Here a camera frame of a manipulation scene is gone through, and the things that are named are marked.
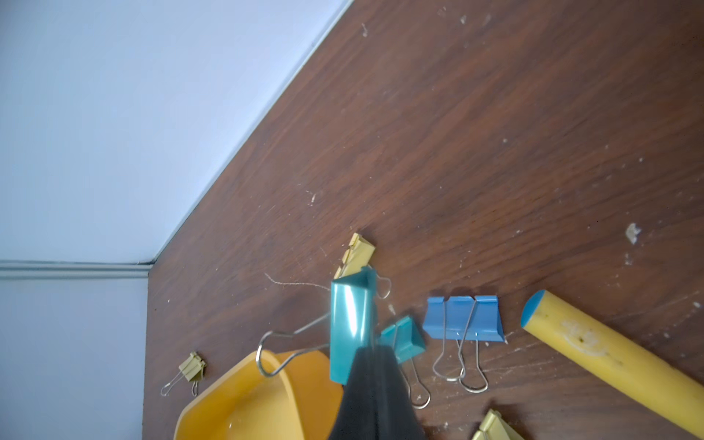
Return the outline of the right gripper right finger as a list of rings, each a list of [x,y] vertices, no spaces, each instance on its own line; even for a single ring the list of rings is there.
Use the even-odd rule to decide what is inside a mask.
[[[376,348],[376,411],[378,439],[425,439],[389,346]]]

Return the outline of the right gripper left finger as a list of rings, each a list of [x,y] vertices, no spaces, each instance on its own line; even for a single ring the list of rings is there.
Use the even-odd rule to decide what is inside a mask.
[[[367,346],[355,355],[329,439],[376,439],[377,436],[375,351]]]

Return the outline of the teal binder clip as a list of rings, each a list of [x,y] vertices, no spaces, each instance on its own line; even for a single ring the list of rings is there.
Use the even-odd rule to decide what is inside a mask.
[[[346,385],[358,350],[373,344],[373,331],[377,323],[377,291],[378,273],[370,266],[333,280],[330,288],[331,305],[327,313],[291,332],[269,330],[262,336],[255,354],[260,374],[265,378],[273,378],[294,359],[326,348],[329,352],[329,379]],[[329,339],[326,343],[295,350],[278,367],[269,368],[263,364],[263,353],[269,339],[293,339],[321,323],[329,324]]]
[[[378,343],[392,348],[412,407],[415,410],[425,409],[431,403],[432,395],[430,390],[422,383],[414,363],[416,357],[426,352],[424,338],[414,319],[407,315],[388,326],[381,331]],[[413,394],[412,384],[403,370],[403,364],[406,362],[410,362],[415,384],[421,388],[423,393]]]

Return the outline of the yellow plastic storage box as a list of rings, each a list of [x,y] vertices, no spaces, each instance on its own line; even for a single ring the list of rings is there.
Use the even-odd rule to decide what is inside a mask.
[[[173,437],[326,439],[342,397],[320,351],[297,357],[272,378],[260,374],[252,353],[183,409]]]

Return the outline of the yellow binder clip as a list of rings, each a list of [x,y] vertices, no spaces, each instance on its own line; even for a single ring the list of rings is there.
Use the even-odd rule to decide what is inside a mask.
[[[524,440],[524,438],[511,427],[502,415],[489,409],[484,419],[473,434],[472,440]]]
[[[335,272],[331,282],[331,303],[344,294],[347,289],[377,289],[377,297],[387,300],[391,295],[392,282],[389,278],[381,277],[370,266],[371,257],[376,248],[361,234],[354,233],[342,261]]]
[[[159,394],[161,397],[166,397],[177,383],[188,381],[191,385],[191,394],[196,397],[199,393],[199,384],[205,376],[206,366],[206,362],[197,352],[191,352],[180,364],[178,373],[161,388]]]

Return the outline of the blue binder clip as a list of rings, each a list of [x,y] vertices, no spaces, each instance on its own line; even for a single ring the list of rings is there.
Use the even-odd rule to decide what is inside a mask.
[[[423,331],[442,342],[441,352],[432,364],[436,377],[456,383],[465,392],[482,394],[489,390],[489,381],[480,366],[480,343],[506,343],[497,295],[430,297],[423,321]],[[454,376],[443,374],[438,365],[445,357],[448,341],[454,341],[459,372]],[[480,388],[469,387],[464,381],[468,368],[463,350],[466,342],[475,344],[475,367],[483,381]]]

